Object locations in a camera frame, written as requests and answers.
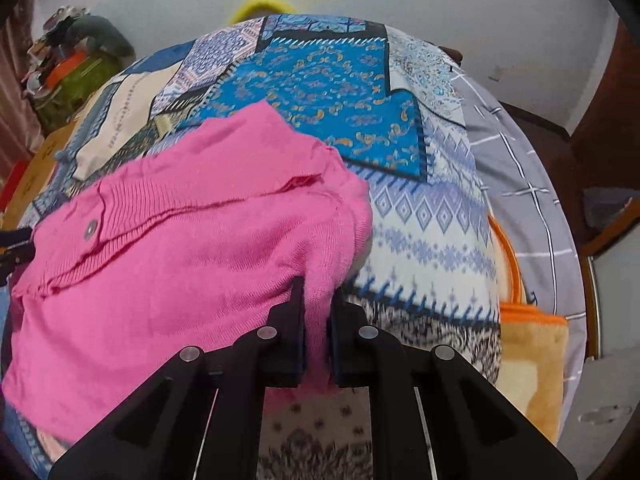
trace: blue paisley pattern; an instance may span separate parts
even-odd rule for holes
[[[428,161],[414,96],[385,92],[383,38],[276,38],[240,62],[182,126],[227,117],[266,99],[304,134],[345,158],[426,178]]]
[[[323,16],[322,14],[273,14],[267,16],[262,29],[262,40],[268,40],[274,32],[284,30],[306,30],[309,32],[361,32],[365,30],[364,20],[344,16]]]
[[[400,30],[387,27],[386,34],[391,89],[408,90],[436,115],[465,126],[460,99],[449,81],[453,61],[437,46]]]

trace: yellow object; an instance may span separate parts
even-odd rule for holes
[[[20,179],[20,184],[18,184],[14,196],[6,207],[4,218],[2,219],[2,229],[9,231],[18,227],[18,222],[20,222],[27,206],[49,183],[49,179],[56,167],[54,156],[66,146],[75,126],[76,122],[73,121],[49,134],[43,141],[40,149],[31,159],[27,171],[24,172]]]
[[[295,12],[296,8],[287,0],[247,0],[236,10],[229,24],[245,22],[257,16]]]

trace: pink knit cardigan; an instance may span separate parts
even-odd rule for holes
[[[6,399],[74,442],[180,348],[262,325],[298,274],[306,389],[325,389],[324,322],[370,235],[367,193],[265,102],[124,165],[37,227],[12,290]]]

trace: sweater button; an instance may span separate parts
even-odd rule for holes
[[[89,222],[89,225],[86,227],[86,231],[84,232],[84,239],[88,240],[89,238],[91,238],[94,233],[95,233],[95,229],[98,227],[98,221],[97,220],[91,220]]]

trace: white wall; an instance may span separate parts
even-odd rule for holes
[[[109,18],[139,56],[223,27],[243,0],[38,0]],[[289,0],[300,12],[387,23],[450,46],[494,95],[565,124],[583,94],[603,36],[607,0]],[[500,82],[487,79],[504,68]]]

